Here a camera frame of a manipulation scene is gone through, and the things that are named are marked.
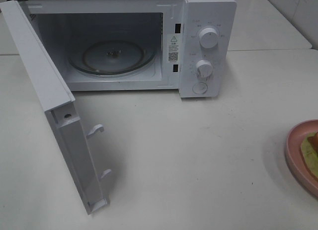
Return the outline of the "glass microwave turntable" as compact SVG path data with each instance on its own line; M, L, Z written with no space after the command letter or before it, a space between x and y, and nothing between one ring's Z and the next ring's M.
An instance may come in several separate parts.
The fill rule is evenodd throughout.
M99 41L69 53L69 62L79 71L96 76L133 72L156 56L156 48L126 40Z

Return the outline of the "white microwave knob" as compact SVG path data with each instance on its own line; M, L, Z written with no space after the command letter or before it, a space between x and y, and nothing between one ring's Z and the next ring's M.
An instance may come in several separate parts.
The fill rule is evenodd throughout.
M200 78L209 77L213 72L213 65L208 60L199 60L196 63L197 74Z
M219 32L215 27L204 27L199 32L200 45L205 49L213 48L217 45L219 39Z

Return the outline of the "round door release button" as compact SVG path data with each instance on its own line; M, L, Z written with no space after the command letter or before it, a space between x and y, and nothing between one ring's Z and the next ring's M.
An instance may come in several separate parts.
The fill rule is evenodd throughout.
M195 94L204 94L208 89L208 86L204 82L194 84L192 90Z

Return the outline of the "white bread sandwich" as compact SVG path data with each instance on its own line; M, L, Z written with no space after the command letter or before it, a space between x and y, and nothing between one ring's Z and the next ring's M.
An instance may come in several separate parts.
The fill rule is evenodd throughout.
M309 133L301 143L301 153L310 174L318 179L318 133Z

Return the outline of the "pink round plate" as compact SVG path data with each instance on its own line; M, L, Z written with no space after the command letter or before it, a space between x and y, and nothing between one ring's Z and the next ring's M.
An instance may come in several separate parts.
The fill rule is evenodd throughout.
M307 120L294 126L286 138L285 159L286 164L297 182L312 196L318 198L318 179L307 168L301 144L307 135L318 131L318 120Z

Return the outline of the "white microwave oven body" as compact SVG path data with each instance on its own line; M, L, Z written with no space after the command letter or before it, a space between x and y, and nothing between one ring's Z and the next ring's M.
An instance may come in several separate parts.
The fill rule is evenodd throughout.
M176 89L183 98L214 97L220 89L237 4L235 0L16 0L26 5L30 23L70 91ZM216 46L200 45L204 27L219 32ZM179 62L167 62L166 36L180 33ZM96 76L79 71L69 53L99 41L126 40L156 48L142 68L121 75ZM200 78L196 63L213 65ZM195 94L194 84L208 89Z

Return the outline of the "white warning label sticker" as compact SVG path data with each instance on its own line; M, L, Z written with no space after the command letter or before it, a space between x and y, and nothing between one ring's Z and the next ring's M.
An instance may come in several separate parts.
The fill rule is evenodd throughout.
M176 64L179 62L182 46L182 35L180 33L168 34L166 36L166 54L167 62Z

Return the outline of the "white microwave door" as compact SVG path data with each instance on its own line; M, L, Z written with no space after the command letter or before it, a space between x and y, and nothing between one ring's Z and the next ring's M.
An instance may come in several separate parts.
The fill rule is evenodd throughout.
M26 5L11 0L0 8L85 210L91 214L107 205L101 181L111 170L96 171L87 141L104 127L98 124L84 131L75 97L31 25Z

